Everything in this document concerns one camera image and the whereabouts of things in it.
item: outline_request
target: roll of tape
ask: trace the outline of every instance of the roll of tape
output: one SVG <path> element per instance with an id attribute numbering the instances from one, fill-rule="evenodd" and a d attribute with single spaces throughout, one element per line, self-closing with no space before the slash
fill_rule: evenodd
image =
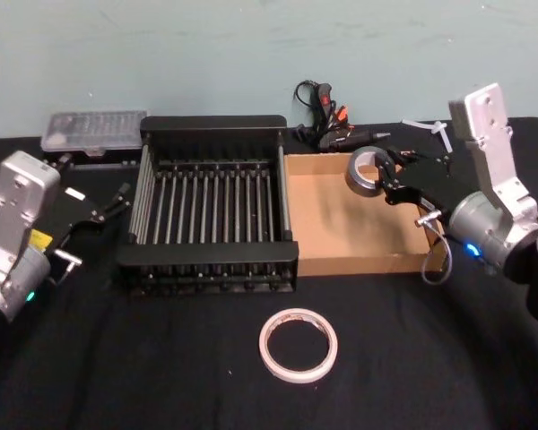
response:
<path id="1" fill-rule="evenodd" d="M 269 353 L 268 341 L 271 333 L 281 324 L 289 321 L 304 321 L 311 323 L 325 334 L 329 344 L 329 350 L 325 359 L 312 369 L 297 371 L 291 370 L 278 364 Z M 259 352 L 269 372 L 279 379 L 288 383 L 313 383 L 329 373 L 337 357 L 339 343 L 333 330 L 333 326 L 323 316 L 308 309 L 286 309 L 273 315 L 267 320 L 259 334 Z"/>
<path id="2" fill-rule="evenodd" d="M 345 179 L 347 185 L 356 194 L 362 195 L 363 197 L 374 197 L 383 191 L 383 188 L 378 181 L 367 179 L 359 171 L 359 168 L 362 166 L 376 166 L 375 158 L 377 157 L 380 157 L 384 163 L 388 163 L 391 168 L 395 167 L 395 163 L 388 156 L 388 153 L 376 146 L 365 146 L 356 150 L 351 155 Z"/>

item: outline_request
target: teal wall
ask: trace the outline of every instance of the teal wall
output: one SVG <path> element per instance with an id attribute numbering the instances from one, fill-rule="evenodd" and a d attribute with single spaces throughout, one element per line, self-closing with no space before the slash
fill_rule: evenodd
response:
<path id="1" fill-rule="evenodd" d="M 0 0 L 0 136 L 84 109 L 295 125 L 305 78 L 354 123 L 448 117 L 491 82 L 538 116 L 538 0 Z"/>

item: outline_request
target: black table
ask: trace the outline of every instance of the black table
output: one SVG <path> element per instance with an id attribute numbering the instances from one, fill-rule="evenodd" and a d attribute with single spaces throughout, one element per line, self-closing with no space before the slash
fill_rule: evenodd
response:
<path id="1" fill-rule="evenodd" d="M 520 177 L 538 201 L 538 118 L 512 125 Z M 426 131 L 374 128 L 397 146 L 441 151 Z M 0 141 L 0 160 L 17 149 L 39 155 L 38 140 Z M 457 157 L 455 172 L 474 180 L 466 151 Z M 68 181 L 104 202 L 135 177 L 74 171 Z M 538 428 L 526 288 L 485 275 L 462 250 L 439 288 L 418 274 L 370 275 L 301 279 L 290 295 L 139 300 L 108 281 L 117 231 L 77 237 L 85 265 L 39 291 L 0 345 L 0 429 Z M 323 314 L 339 339 L 331 373 L 305 386 L 271 376 L 257 351 L 265 320 L 294 306 Z M 304 326 L 274 337 L 285 365 L 325 354 Z"/>

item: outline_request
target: cardboard box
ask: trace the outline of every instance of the cardboard box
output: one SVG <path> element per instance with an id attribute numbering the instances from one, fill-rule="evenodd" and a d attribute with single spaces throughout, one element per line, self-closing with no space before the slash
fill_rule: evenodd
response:
<path id="1" fill-rule="evenodd" d="M 389 206 L 382 193 L 361 197 L 349 189 L 351 154 L 291 154 L 285 158 L 291 227 L 299 242 L 299 276 L 420 271 L 436 239 L 414 221 L 415 205 Z M 367 177 L 378 178 L 375 168 Z M 428 266 L 440 271 L 439 245 Z"/>

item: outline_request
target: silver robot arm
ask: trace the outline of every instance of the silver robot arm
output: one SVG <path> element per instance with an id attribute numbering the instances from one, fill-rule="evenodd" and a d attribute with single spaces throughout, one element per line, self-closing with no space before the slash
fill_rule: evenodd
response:
<path id="1" fill-rule="evenodd" d="M 22 151 L 0 164 L 0 319 L 7 322 L 49 274 L 48 258 L 29 241 L 59 183 L 54 168 Z"/>
<path id="2" fill-rule="evenodd" d="M 507 278 L 530 284 L 527 306 L 538 320 L 538 205 L 516 174 L 502 90 L 494 83 L 449 106 L 481 188 L 456 207 L 450 234 L 476 246 Z"/>

